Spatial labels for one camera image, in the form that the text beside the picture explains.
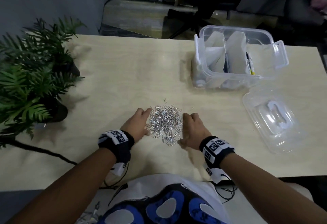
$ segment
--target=light wood table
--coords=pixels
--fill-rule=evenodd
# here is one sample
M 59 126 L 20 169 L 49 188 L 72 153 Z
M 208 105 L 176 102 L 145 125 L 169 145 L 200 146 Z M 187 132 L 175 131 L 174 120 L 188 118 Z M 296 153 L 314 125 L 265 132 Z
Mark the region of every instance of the light wood table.
M 68 117 L 36 130 L 33 141 L 26 135 L 19 135 L 18 140 L 79 162 L 97 149 L 101 132 L 118 129 L 138 107 L 161 105 L 166 98 L 168 104 L 184 112 L 198 112 L 212 134 L 230 142 L 236 153 L 276 177 L 327 174 L 327 76 L 317 48 L 288 46 L 289 66 L 275 81 L 308 133 L 309 146 L 273 154 L 243 106 L 246 91 L 192 87 L 193 41 L 79 35 L 69 47 L 85 78 L 63 96 Z M 145 137 L 131 153 L 122 182 L 163 172 L 209 180 L 199 151 L 169 147 L 159 139 Z M 44 189 L 71 167 L 45 154 L 2 149 L 0 190 Z

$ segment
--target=clear container lid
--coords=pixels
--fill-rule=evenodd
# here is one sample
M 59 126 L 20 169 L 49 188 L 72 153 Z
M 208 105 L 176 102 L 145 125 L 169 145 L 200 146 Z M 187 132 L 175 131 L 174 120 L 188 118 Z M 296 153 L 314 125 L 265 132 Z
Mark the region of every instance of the clear container lid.
M 276 90 L 252 88 L 243 96 L 243 104 L 271 152 L 291 152 L 302 146 L 306 134 Z

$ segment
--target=black plant pot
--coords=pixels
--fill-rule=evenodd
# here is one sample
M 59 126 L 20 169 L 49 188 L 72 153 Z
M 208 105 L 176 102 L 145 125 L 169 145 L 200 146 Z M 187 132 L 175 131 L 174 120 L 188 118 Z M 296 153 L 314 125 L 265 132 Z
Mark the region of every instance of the black plant pot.
M 68 115 L 68 109 L 62 103 L 60 103 L 55 98 L 47 98 L 43 99 L 42 103 L 46 106 L 48 110 L 50 110 L 50 119 L 45 120 L 45 123 L 50 122 L 61 122 Z
M 64 73 L 72 73 L 75 76 L 80 76 L 80 71 L 76 67 L 74 61 L 65 65 L 57 65 L 53 67 L 54 72 L 64 72 Z

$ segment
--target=green plant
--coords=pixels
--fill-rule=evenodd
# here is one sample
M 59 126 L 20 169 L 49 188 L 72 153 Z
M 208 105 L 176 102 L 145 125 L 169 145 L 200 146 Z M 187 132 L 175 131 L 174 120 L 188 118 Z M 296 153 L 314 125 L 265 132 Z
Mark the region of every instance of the green plant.
M 26 28 L 22 37 L 13 38 L 9 33 L 0 41 L 0 54 L 5 60 L 21 64 L 23 68 L 35 68 L 53 63 L 54 67 L 72 63 L 73 57 L 63 43 L 76 36 L 76 29 L 85 26 L 80 20 L 72 18 L 58 19 L 48 25 L 43 19 L 37 19 L 32 28 Z
M 33 70 L 4 63 L 0 69 L 1 134 L 17 135 L 26 131 L 33 138 L 33 125 L 51 118 L 55 106 L 47 99 L 60 99 L 82 77 L 70 73 L 53 73 L 52 64 Z

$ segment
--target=wrist strap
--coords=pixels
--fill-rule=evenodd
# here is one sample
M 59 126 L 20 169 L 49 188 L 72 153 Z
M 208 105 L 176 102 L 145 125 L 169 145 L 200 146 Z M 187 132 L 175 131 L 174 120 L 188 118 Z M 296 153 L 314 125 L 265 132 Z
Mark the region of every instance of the wrist strap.
M 98 145 L 99 148 L 109 149 L 116 156 L 117 163 L 127 163 L 130 161 L 134 138 L 126 131 L 110 130 L 101 134 Z
M 209 136 L 200 144 L 200 151 L 203 153 L 209 168 L 219 168 L 220 163 L 230 153 L 234 153 L 234 148 L 225 140 L 217 136 Z

